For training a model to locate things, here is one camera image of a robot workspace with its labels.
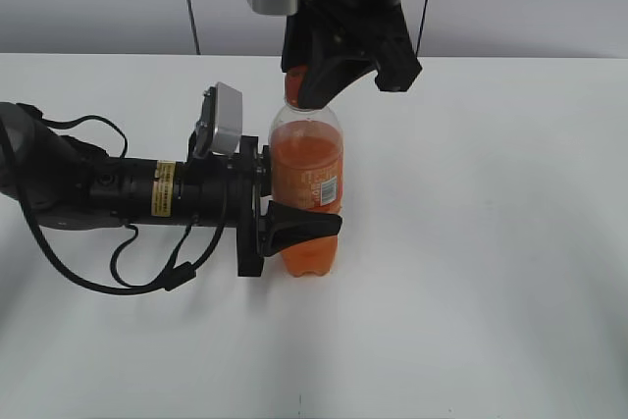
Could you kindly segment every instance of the yellow label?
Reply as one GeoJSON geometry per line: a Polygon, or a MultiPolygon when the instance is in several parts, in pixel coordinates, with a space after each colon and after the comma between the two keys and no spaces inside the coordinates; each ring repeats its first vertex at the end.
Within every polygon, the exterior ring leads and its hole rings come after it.
{"type": "Polygon", "coordinates": [[[172,212],[176,166],[175,162],[157,161],[150,211],[153,216],[169,217],[172,212]]]}

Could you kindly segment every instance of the white wall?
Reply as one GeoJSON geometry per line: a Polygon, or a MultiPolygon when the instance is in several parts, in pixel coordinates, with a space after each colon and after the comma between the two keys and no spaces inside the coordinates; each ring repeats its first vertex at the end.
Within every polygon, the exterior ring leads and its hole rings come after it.
{"type": "MultiPolygon", "coordinates": [[[[192,0],[206,54],[278,54],[284,20],[192,0]]],[[[404,0],[410,31],[423,0],[404,0]]],[[[626,0],[430,0],[426,56],[628,57],[626,0]]],[[[184,0],[0,0],[0,52],[190,54],[184,0]]]]}

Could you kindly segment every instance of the bottle neck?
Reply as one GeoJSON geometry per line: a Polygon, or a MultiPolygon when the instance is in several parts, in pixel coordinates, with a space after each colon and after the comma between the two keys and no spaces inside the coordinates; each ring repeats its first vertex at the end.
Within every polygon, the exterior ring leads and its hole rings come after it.
{"type": "Polygon", "coordinates": [[[302,115],[313,115],[317,112],[320,112],[320,110],[316,110],[316,109],[298,108],[292,105],[291,103],[289,103],[287,100],[286,100],[286,106],[290,108],[291,111],[302,114],[302,115]]]}

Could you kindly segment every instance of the cable connector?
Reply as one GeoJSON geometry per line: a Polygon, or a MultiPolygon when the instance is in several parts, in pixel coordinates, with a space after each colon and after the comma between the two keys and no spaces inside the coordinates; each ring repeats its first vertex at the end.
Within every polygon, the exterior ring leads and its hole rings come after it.
{"type": "Polygon", "coordinates": [[[173,289],[186,284],[196,277],[196,269],[190,262],[183,262],[180,266],[175,267],[168,278],[164,282],[164,290],[172,291],[173,289]]]}

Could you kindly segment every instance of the bottle label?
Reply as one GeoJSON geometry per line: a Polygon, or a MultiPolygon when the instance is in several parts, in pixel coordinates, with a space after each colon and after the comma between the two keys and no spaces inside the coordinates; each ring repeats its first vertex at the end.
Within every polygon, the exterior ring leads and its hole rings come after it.
{"type": "Polygon", "coordinates": [[[172,212],[176,167],[175,162],[157,161],[150,208],[152,216],[167,218],[172,212]]]}
{"type": "Polygon", "coordinates": [[[334,203],[342,192],[342,157],[319,169],[295,169],[277,160],[273,163],[275,199],[307,210],[334,203]]]}

